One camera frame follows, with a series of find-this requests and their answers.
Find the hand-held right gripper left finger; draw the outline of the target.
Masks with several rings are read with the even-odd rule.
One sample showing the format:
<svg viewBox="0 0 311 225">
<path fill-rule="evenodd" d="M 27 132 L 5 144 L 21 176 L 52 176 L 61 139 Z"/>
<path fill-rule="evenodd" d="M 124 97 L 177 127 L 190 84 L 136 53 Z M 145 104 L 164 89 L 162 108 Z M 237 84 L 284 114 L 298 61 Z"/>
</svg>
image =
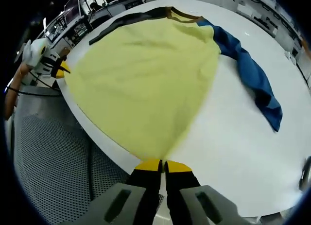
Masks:
<svg viewBox="0 0 311 225">
<path fill-rule="evenodd" d="M 151 225 L 159 203 L 162 160 L 140 162 L 124 184 L 91 202 L 87 225 Z"/>
</svg>

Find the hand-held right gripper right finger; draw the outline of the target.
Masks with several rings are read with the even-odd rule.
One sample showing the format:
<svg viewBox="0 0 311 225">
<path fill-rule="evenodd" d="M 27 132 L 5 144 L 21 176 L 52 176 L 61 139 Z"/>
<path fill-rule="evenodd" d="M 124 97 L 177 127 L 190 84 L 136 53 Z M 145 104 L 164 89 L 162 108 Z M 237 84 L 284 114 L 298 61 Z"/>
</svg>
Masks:
<svg viewBox="0 0 311 225">
<path fill-rule="evenodd" d="M 244 225 L 237 206 L 214 188 L 201 186 L 192 169 L 168 160 L 167 206 L 174 225 Z"/>
</svg>

